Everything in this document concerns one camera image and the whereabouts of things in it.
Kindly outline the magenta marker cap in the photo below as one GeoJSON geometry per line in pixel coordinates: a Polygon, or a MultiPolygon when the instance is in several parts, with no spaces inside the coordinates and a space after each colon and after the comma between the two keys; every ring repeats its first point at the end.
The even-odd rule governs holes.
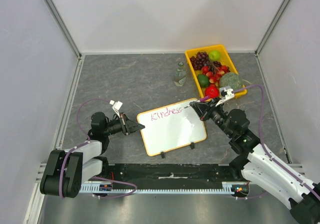
{"type": "Polygon", "coordinates": [[[204,97],[204,98],[201,98],[201,99],[199,100],[199,102],[205,102],[205,101],[207,101],[208,99],[210,99],[210,96],[206,96],[206,97],[204,97]]]}

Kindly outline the yellow framed whiteboard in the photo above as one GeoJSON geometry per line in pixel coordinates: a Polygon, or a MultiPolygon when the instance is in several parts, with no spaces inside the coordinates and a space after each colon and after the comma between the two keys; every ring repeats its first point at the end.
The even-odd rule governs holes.
{"type": "Polygon", "coordinates": [[[137,115],[145,128],[141,136],[148,156],[156,156],[207,138],[204,122],[191,108],[183,109],[196,98],[187,99],[137,115]]]}

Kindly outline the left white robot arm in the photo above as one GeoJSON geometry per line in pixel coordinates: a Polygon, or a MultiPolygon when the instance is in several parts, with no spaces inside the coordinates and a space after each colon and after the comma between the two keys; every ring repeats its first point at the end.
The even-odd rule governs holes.
{"type": "Polygon", "coordinates": [[[67,150],[51,151],[41,178],[39,190],[43,195],[75,198],[82,184],[95,177],[99,181],[110,175],[108,161],[101,155],[106,152],[110,135],[130,135],[141,131],[145,125],[131,120],[125,113],[110,120],[103,112],[91,116],[88,139],[67,150]]]}

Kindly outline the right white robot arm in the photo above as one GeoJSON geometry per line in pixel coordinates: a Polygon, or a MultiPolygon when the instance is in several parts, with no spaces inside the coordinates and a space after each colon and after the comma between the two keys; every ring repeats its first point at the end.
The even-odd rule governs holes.
{"type": "Polygon", "coordinates": [[[238,154],[229,168],[233,180],[244,178],[257,184],[283,203],[299,224],[320,222],[320,185],[274,154],[249,129],[243,110],[225,112],[214,100],[191,102],[190,106],[201,121],[212,120],[229,137],[231,148],[238,154]]]}

